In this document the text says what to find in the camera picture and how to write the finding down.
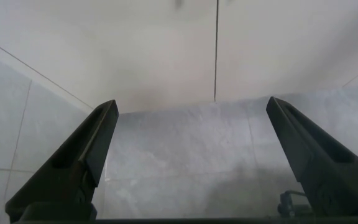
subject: white wall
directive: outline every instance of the white wall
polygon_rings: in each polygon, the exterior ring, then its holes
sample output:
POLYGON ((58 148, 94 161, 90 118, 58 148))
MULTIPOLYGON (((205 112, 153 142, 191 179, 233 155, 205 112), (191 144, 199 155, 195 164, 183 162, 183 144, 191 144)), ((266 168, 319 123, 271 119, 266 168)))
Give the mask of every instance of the white wall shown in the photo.
MULTIPOLYGON (((358 85, 358 0, 220 0, 218 29, 217 100, 358 85)), ((216 1, 0 0, 0 60, 88 111, 213 101, 215 32, 216 1)))
POLYGON ((94 108, 213 101, 216 1, 0 0, 0 47, 94 108))
POLYGON ((358 0, 219 2, 217 100, 346 85, 358 75, 358 0))

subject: gray tile floor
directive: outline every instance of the gray tile floor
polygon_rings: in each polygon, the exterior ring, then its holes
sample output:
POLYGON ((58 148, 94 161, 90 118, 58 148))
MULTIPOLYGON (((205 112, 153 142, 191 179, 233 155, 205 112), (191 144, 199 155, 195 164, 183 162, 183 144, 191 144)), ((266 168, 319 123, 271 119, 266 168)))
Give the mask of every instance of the gray tile floor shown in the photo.
MULTIPOLYGON (((18 75, 0 64, 0 223, 4 203, 86 117, 18 75)), ((358 155, 358 88, 278 97, 358 155)), ((277 215, 279 194, 301 186, 267 100, 122 114, 94 196, 98 217, 277 215)))

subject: marble floor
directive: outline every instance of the marble floor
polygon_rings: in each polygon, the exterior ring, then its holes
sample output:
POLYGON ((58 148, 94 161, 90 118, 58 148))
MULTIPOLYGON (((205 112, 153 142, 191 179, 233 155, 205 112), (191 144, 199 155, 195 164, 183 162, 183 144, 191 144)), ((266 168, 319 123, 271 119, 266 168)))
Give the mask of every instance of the marble floor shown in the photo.
MULTIPOLYGON (((86 113, 0 65, 3 206, 86 113)), ((277 96, 358 155, 358 88, 277 96)), ((264 217, 301 190, 265 112, 268 97, 122 114, 93 203, 99 218, 264 217)))

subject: black plastic arm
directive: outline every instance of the black plastic arm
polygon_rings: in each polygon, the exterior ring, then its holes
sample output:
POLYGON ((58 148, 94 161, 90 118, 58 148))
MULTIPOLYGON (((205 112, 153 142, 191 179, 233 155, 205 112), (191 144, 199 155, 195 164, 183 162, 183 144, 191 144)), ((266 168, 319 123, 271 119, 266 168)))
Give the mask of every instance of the black plastic arm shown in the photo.
POLYGON ((314 213, 358 216, 358 157, 286 101, 266 111, 314 213))
POLYGON ((11 223, 95 219, 92 196, 118 116, 114 100, 99 105, 6 203, 11 223), (69 208, 76 212, 71 214, 69 208))

